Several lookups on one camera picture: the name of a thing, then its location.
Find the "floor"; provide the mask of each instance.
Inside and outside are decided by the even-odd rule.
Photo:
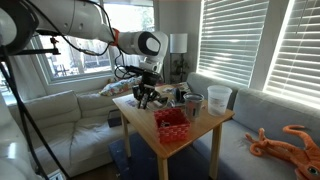
[[[84,174],[73,177],[72,180],[120,180],[114,163],[107,164]]]

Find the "black cable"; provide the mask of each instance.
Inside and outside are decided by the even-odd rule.
[[[1,46],[1,51],[2,51],[2,54],[3,54],[3,58],[4,58],[4,62],[6,63],[7,65],[7,68],[8,68],[8,71],[9,71],[9,74],[10,76],[8,75],[7,71],[5,70],[3,64],[0,62],[0,70],[5,78],[5,80],[7,81],[7,83],[9,84],[9,87],[12,91],[12,94],[14,95],[14,97],[16,98],[16,101],[17,101],[17,104],[18,104],[18,108],[19,108],[19,113],[20,113],[20,118],[21,118],[21,122],[22,122],[22,126],[23,126],[23,130],[24,130],[24,134],[25,134],[25,137],[26,137],[26,141],[27,141],[27,144],[28,144],[28,147],[29,147],[29,150],[31,152],[31,155],[35,161],[35,163],[37,164],[37,167],[39,168],[39,171],[41,173],[41,175],[46,179],[46,180],[49,180],[48,176],[46,175],[43,167],[41,166],[41,163],[34,151],[34,148],[33,148],[33,144],[32,144],[32,140],[31,140],[31,137],[30,137],[30,134],[29,134],[29,130],[28,130],[28,126],[27,126],[27,123],[26,123],[26,119],[25,119],[25,116],[24,114],[28,114],[26,113],[27,109],[26,107],[24,106],[20,96],[19,96],[19,93],[18,93],[18,89],[17,89],[17,85],[16,85],[16,82],[15,82],[15,78],[14,78],[14,75],[13,75],[13,71],[12,71],[12,66],[10,64],[10,60],[9,60],[9,57],[8,57],[8,53],[7,53],[7,50],[4,46]]]

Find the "wooden table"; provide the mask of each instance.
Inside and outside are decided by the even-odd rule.
[[[161,91],[164,87],[167,86],[162,86],[157,88],[157,90]],[[129,121],[151,149],[157,154],[159,179],[161,180],[168,179],[167,159],[170,156],[190,145],[193,141],[200,138],[210,130],[213,130],[209,176],[212,179],[217,179],[222,122],[230,119],[234,114],[233,111],[227,109],[223,116],[212,116],[208,113],[207,108],[201,109],[200,117],[196,121],[191,122],[188,138],[186,140],[161,144],[157,138],[153,111],[148,109],[138,109],[133,106],[132,104],[134,104],[136,100],[132,94],[115,98],[113,101],[121,111],[127,156],[131,156],[127,127],[127,121]],[[207,107],[207,100],[203,102],[203,105]]]

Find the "wall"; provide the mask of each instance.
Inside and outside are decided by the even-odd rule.
[[[166,33],[170,38],[173,33],[188,33],[188,52],[184,55],[190,69],[188,72],[196,70],[196,60],[198,53],[198,39],[200,27],[201,1],[200,0],[159,0],[155,1],[158,8],[156,18],[158,18],[159,30]],[[164,60],[166,82],[169,78],[170,56],[169,48]]]
[[[250,88],[263,90],[289,0],[270,0]]]

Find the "window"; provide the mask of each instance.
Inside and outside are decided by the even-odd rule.
[[[79,74],[89,74],[96,72],[106,72],[111,70],[109,54],[102,56],[90,56],[73,49],[62,37],[55,37],[59,43],[57,48],[60,55],[46,54],[47,69],[52,79],[66,76],[75,76]],[[76,47],[81,49],[90,49],[94,52],[101,53],[107,44],[98,40],[85,40],[75,37],[67,37],[67,39]],[[40,36],[43,48],[52,48],[50,37]]]
[[[205,0],[197,72],[249,86],[268,0]]]
[[[264,91],[320,108],[320,1],[290,1]]]
[[[4,65],[5,69],[7,69],[7,66],[5,65],[5,63],[4,62],[1,62],[1,63]],[[11,92],[9,84],[5,80],[4,75],[2,74],[1,71],[0,71],[0,91],[7,105],[16,103],[16,99]]]
[[[111,26],[121,32],[128,31],[154,31],[154,15],[152,1],[141,1],[140,4],[119,4],[118,1],[107,1],[112,4],[104,4],[104,8],[110,18]],[[43,48],[52,48],[49,36],[39,36]],[[69,41],[82,49],[89,49],[98,53],[105,50],[107,44],[99,40],[84,40],[75,37],[67,37]],[[107,51],[102,56],[90,56],[78,52],[69,46],[61,37],[56,37],[59,41],[57,48],[60,55],[46,54],[42,56],[46,59],[43,63],[48,79],[51,81],[70,78],[82,78],[88,75],[100,75],[113,70],[111,61],[114,61],[118,50]],[[139,64],[132,60],[132,56],[124,56],[127,65]]]

